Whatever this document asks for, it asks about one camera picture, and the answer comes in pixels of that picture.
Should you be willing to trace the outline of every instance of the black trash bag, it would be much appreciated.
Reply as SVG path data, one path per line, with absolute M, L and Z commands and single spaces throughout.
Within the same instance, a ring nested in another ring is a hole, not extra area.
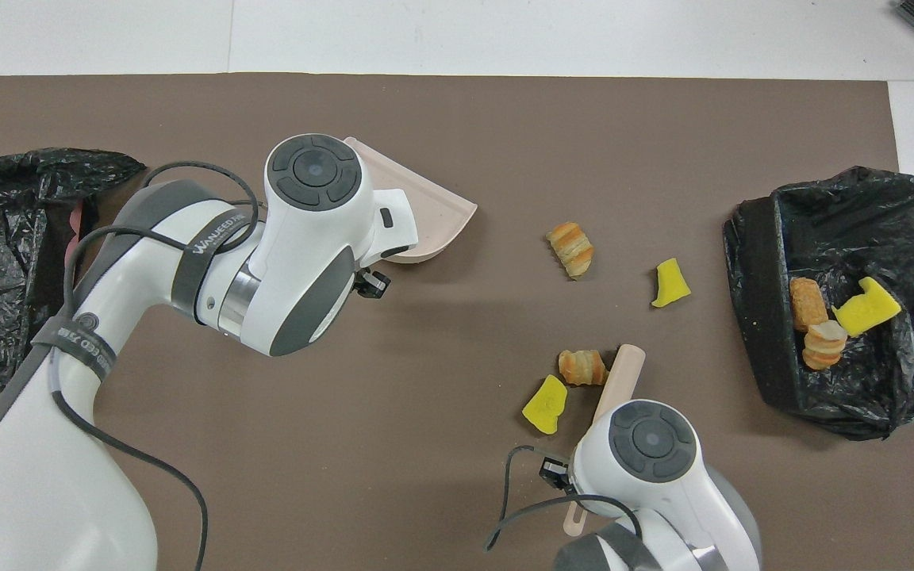
M 117 152 L 45 148 L 0 156 L 0 391 L 29 340 L 62 305 L 73 208 L 83 228 L 97 220 L 94 196 L 144 170 Z
M 741 203 L 724 226 L 732 307 L 761 398 L 850 440 L 886 438 L 914 420 L 914 177 L 853 167 Z M 830 306 L 871 276 L 901 304 L 850 337 L 824 371 L 802 362 L 788 283 L 811 278 Z

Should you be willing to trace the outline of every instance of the wooden stick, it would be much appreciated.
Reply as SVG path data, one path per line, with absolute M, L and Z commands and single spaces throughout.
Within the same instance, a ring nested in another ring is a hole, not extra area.
M 595 408 L 591 423 L 634 397 L 634 389 L 637 388 L 637 379 L 641 376 L 646 357 L 641 347 L 627 344 L 620 346 L 620 350 L 616 352 L 613 369 L 609 371 L 609 379 L 605 380 L 605 387 L 601 390 L 601 397 L 598 398 L 598 406 Z M 563 531 L 566 535 L 576 538 L 584 531 L 586 521 L 587 510 L 576 502 L 570 503 L 566 517 L 563 518 Z

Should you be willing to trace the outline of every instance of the circular button panel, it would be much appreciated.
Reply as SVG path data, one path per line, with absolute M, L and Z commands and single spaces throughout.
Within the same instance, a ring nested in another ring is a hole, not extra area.
M 658 402 L 620 406 L 609 425 L 609 445 L 624 470 L 652 483 L 676 480 L 697 458 L 697 437 L 688 420 Z
M 285 202 L 302 210 L 331 210 L 359 191 L 362 169 L 349 146 L 328 135 L 282 142 L 267 164 L 267 180 Z

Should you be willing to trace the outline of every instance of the black cable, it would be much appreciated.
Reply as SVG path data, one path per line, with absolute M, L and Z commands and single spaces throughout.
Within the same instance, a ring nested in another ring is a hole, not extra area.
M 229 241 L 227 243 L 224 243 L 224 245 L 221 245 L 217 249 L 217 253 L 220 254 L 220 253 L 224 253 L 228 250 L 232 250 L 233 248 L 240 246 L 241 243 L 243 243 L 244 241 L 249 239 L 252 232 L 256 230 L 257 220 L 259 219 L 259 203 L 258 203 L 258 201 L 256 199 L 256 195 L 254 195 L 252 189 L 249 188 L 249 185 L 246 184 L 246 182 L 244 180 L 242 180 L 242 178 L 239 177 L 238 174 L 232 173 L 231 171 L 226 170 L 223 167 L 218 167 L 217 165 L 210 165 L 210 163 L 197 163 L 197 162 L 168 163 L 168 165 L 163 165 L 161 167 L 157 167 L 157 169 L 150 172 L 148 174 L 148 176 L 146 177 L 145 182 L 143 183 L 143 186 L 144 187 L 147 186 L 150 183 L 150 181 L 153 180 L 153 178 L 155 176 L 162 173 L 163 171 L 166 171 L 168 169 L 175 169 L 175 167 L 200 167 L 201 169 L 207 169 L 207 170 L 215 171 L 217 173 L 224 174 L 226 177 L 229 177 L 233 181 L 238 183 L 239 186 L 242 187 L 244 189 L 244 191 L 246 191 L 246 194 L 249 195 L 249 205 L 252 207 L 252 218 L 250 220 L 249 227 L 246 228 L 246 232 L 244 232 L 244 234 L 242 236 L 240 236 L 238 239 Z M 87 234 L 86 236 L 84 236 L 79 241 L 79 243 L 76 244 L 76 247 L 73 248 L 72 253 L 70 254 L 69 258 L 66 260 L 64 281 L 62 283 L 63 303 L 62 303 L 62 308 L 59 310 L 59 315 L 61 315 L 63 317 L 68 317 L 71 319 L 73 317 L 73 314 L 76 312 L 76 299 L 75 299 L 76 260 L 79 260 L 80 257 L 83 256 L 83 253 L 86 252 L 87 247 L 90 246 L 91 243 L 93 243 L 94 241 L 97 241 L 98 239 L 101 239 L 102 237 L 107 236 L 109 234 L 135 235 L 135 236 L 140 236 L 143 238 L 149 238 L 152 240 L 156 240 L 157 242 L 164 243 L 164 245 L 171 246 L 177 250 L 184 250 L 186 248 L 186 245 L 184 243 L 179 242 L 178 240 L 175 240 L 174 238 L 167 237 L 164 234 L 160 234 L 160 232 L 148 230 L 148 228 L 129 227 L 129 225 L 122 225 L 122 224 L 112 224 L 112 225 L 106 225 L 105 227 L 96 228 L 95 230 L 90 232 L 90 234 Z M 91 437 L 97 438 L 102 443 L 109 445 L 112 448 L 119 450 L 120 452 L 124 452 L 127 455 L 132 456 L 132 458 L 136 458 L 138 460 L 141 460 L 142 462 L 146 462 L 146 463 L 150 464 L 150 466 L 159 467 L 159 469 L 162 469 L 162 470 L 166 471 L 166 473 L 173 476 L 175 478 L 175 480 L 181 481 L 181 483 L 183 485 L 185 485 L 186 488 L 189 488 L 190 492 L 192 492 L 192 494 L 193 494 L 193 497 L 196 498 L 196 503 L 199 504 L 199 508 L 200 508 L 200 539 L 199 539 L 199 549 L 197 550 L 197 555 L 196 555 L 196 566 L 195 566 L 195 570 L 199 571 L 200 568 L 202 568 L 202 566 L 203 566 L 203 555 L 206 552 L 206 539 L 207 539 L 207 531 L 209 528 L 209 517 L 207 516 L 206 499 L 203 498 L 203 492 L 200 492 L 200 488 L 197 488 L 196 484 L 194 484 L 193 481 L 190 480 L 188 476 L 186 476 L 184 473 L 181 473 L 181 471 L 176 469 L 174 466 L 171 466 L 171 464 L 164 462 L 160 458 L 155 458 L 155 456 L 151 456 L 150 454 L 143 452 L 142 450 L 139 450 L 139 449 L 135 448 L 134 446 L 130 446 L 129 444 L 126 444 L 125 442 L 122 442 L 121 440 L 106 433 L 106 431 L 98 429 L 98 427 L 95 427 L 94 425 L 91 425 L 91 423 L 88 423 L 85 419 L 83 419 L 82 416 L 77 415 L 76 411 L 73 411 L 72 407 L 69 406 L 68 402 L 66 402 L 65 397 L 63 397 L 61 389 L 55 389 L 52 391 L 52 399 L 55 401 L 55 405 L 58 406 L 59 411 L 61 411 L 63 413 L 63 415 L 65 415 L 66 418 L 69 419 L 69 422 L 72 422 L 73 425 L 75 425 L 76 427 L 79 427 L 79 429 L 81 431 L 84 431 L 84 433 L 90 435 Z
M 87 247 L 90 246 L 92 242 L 109 234 L 132 234 L 165 243 L 167 246 L 171 246 L 178 250 L 186 248 L 184 243 L 181 243 L 174 238 L 167 237 L 164 234 L 159 234 L 159 232 L 146 230 L 146 228 L 137 228 L 131 227 L 131 225 L 122 224 L 105 225 L 105 227 L 97 228 L 97 230 L 90 232 L 90 234 L 84 236 L 83 239 L 76 244 L 69 259 L 66 260 L 64 281 L 62 282 L 62 308 L 59 310 L 59 315 L 72 318 L 73 313 L 76 312 L 75 286 L 73 286 L 76 275 L 76 260 L 79 260 L 79 258 L 83 256 L 83 252 L 86 252 Z
M 627 517 L 630 518 L 630 523 L 634 524 L 634 534 L 637 535 L 638 539 L 644 541 L 644 535 L 641 534 L 641 523 L 635 516 L 634 512 L 630 508 L 624 506 L 623 502 L 620 502 L 617 499 L 609 498 L 609 496 L 599 496 L 597 494 L 569 494 L 566 496 L 559 496 L 559 498 L 551 498 L 543 502 L 538 502 L 537 504 L 530 505 L 526 508 L 519 509 L 513 513 L 513 515 L 505 517 L 500 520 L 500 523 L 496 524 L 496 527 L 493 528 L 492 534 L 489 535 L 489 541 L 486 541 L 486 552 L 487 550 L 493 549 L 493 546 L 496 545 L 496 541 L 500 538 L 500 531 L 503 531 L 504 527 L 507 527 L 508 524 L 514 523 L 514 521 L 519 520 L 521 517 L 526 516 L 527 514 L 538 511 L 540 509 L 545 509 L 549 506 L 555 506 L 559 504 L 566 504 L 570 502 L 605 502 L 616 509 L 623 510 L 624 514 L 627 514 Z
M 150 171 L 148 176 L 143 178 L 143 187 L 148 187 L 151 181 L 158 175 L 162 174 L 164 171 L 169 171 L 171 169 L 178 169 L 178 167 L 197 167 L 197 169 L 206 169 L 208 171 L 213 171 L 214 173 L 224 174 L 225 177 L 231 178 L 242 187 L 242 190 L 246 191 L 246 195 L 249 196 L 249 205 L 252 207 L 252 215 L 249 218 L 249 227 L 246 228 L 246 232 L 238 238 L 235 238 L 232 241 L 225 242 L 224 245 L 221 245 L 217 249 L 218 254 L 224 254 L 229 250 L 233 250 L 236 247 L 239 247 L 244 243 L 244 241 L 249 240 L 249 237 L 253 234 L 253 231 L 256 230 L 256 224 L 260 220 L 260 206 L 259 202 L 256 199 L 256 194 L 253 192 L 253 189 L 249 188 L 249 184 L 246 181 L 242 180 L 238 174 L 232 173 L 225 167 L 219 167 L 218 165 L 211 165 L 211 163 L 203 163 L 202 160 L 178 160 L 175 163 L 167 163 L 167 165 L 162 165 L 157 167 L 155 170 Z
M 69 419 L 69 422 L 72 422 L 74 425 L 76 425 L 76 427 L 79 427 L 79 429 L 84 431 L 84 433 L 97 438 L 99 441 L 102 441 L 104 444 L 115 448 L 117 451 L 129 454 L 132 456 L 132 458 L 142 460 L 142 462 L 152 464 L 152 466 L 157 466 L 159 469 L 167 471 L 167 473 L 175 477 L 175 480 L 181 481 L 181 483 L 184 484 L 186 488 L 189 488 L 189 490 L 193 493 L 193 496 L 196 498 L 196 503 L 199 504 L 200 507 L 200 542 L 199 550 L 197 550 L 196 553 L 196 567 L 194 567 L 196 571 L 200 571 L 200 568 L 203 567 L 203 554 L 206 552 L 206 536 L 207 529 L 209 527 L 206 500 L 203 499 L 203 492 L 200 492 L 200 488 L 197 488 L 196 484 L 193 484 L 193 481 L 189 480 L 188 476 L 186 476 L 184 473 L 181 473 L 181 471 L 176 469 L 170 463 L 167 463 L 160 458 L 155 458 L 155 456 L 151 456 L 142 450 L 130 446 L 125 442 L 122 442 L 121 440 L 106 433 L 106 431 L 98 429 L 98 427 L 88 423 L 85 419 L 83 419 L 83 416 L 80 416 L 78 413 L 76 413 L 76 411 L 73 411 L 72 407 L 69 406 L 68 402 L 66 402 L 65 397 L 63 397 L 61 390 L 52 391 L 52 399 L 55 401 L 55 406 L 58 406 L 59 411 L 61 411 L 63 415 Z
M 565 464 L 570 463 L 569 459 L 562 458 L 562 456 L 552 454 L 551 452 L 545 452 L 543 450 L 537 449 L 534 446 L 531 446 L 530 444 L 522 444 L 519 446 L 515 446 L 510 452 L 508 452 L 507 463 L 505 463 L 505 471 L 503 474 L 503 505 L 500 506 L 500 523 L 498 523 L 496 528 L 493 529 L 493 534 L 491 534 L 489 536 L 489 541 L 486 542 L 486 552 L 487 552 L 487 550 L 493 549 L 493 546 L 496 545 L 496 541 L 500 538 L 500 531 L 503 531 L 503 528 L 505 527 L 505 525 L 507 525 L 507 523 L 510 523 L 510 521 L 513 521 L 534 510 L 543 509 L 545 507 L 555 505 L 555 504 L 566 503 L 568 501 L 597 501 L 597 502 L 605 502 L 605 503 L 612 504 L 613 506 L 616 506 L 616 508 L 623 510 L 623 513 L 628 518 L 630 518 L 631 523 L 634 524 L 634 529 L 636 531 L 637 538 L 638 539 L 644 538 L 644 535 L 641 532 L 641 523 L 637 519 L 637 515 L 635 515 L 634 512 L 632 512 L 632 510 L 630 508 L 628 508 L 627 506 L 624 506 L 624 504 L 621 503 L 619 500 L 616 500 L 614 498 L 609 498 L 609 496 L 598 496 L 598 495 L 594 495 L 594 494 L 587 494 L 587 495 L 569 494 L 566 496 L 562 496 L 562 498 L 555 498 L 555 501 L 554 500 L 545 500 L 544 502 L 539 502 L 532 506 L 528 506 L 526 508 L 523 508 L 523 509 L 517 511 L 514 515 L 511 515 L 508 518 L 507 517 L 507 503 L 510 499 L 510 467 L 511 467 L 511 464 L 513 463 L 514 456 L 516 456 L 518 452 L 522 452 L 524 450 L 529 450 L 536 454 L 547 456 L 548 458 L 552 458 L 555 460 L 559 460 L 559 462 L 562 462 Z

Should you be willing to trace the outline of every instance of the brown surface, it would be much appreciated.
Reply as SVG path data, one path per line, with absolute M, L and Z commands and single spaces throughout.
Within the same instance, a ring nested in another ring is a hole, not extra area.
M 326 339 L 289 357 L 148 312 L 98 422 L 195 478 L 211 508 L 207 569 L 548 568 L 562 509 L 482 553 L 505 452 L 569 452 L 596 389 L 570 390 L 552 438 L 520 408 L 559 351 L 619 343 L 648 354 L 636 395 L 688 415 L 750 504 L 768 569 L 914 568 L 914 426 L 852 443 L 762 404 L 721 245 L 740 200 L 853 165 L 897 169 L 885 84 L 0 77 L 0 155 L 72 145 L 148 165 L 211 160 L 260 187 L 269 149 L 309 131 L 355 135 L 480 207 L 439 257 L 384 264 L 385 299 L 352 299 Z M 566 220 L 595 243 L 580 282 L 543 238 Z M 693 296 L 654 310 L 652 270 L 674 256 Z M 119 462 L 155 516 L 159 567 L 190 567 L 191 496 Z M 517 466 L 515 507 L 554 495 L 534 458 Z

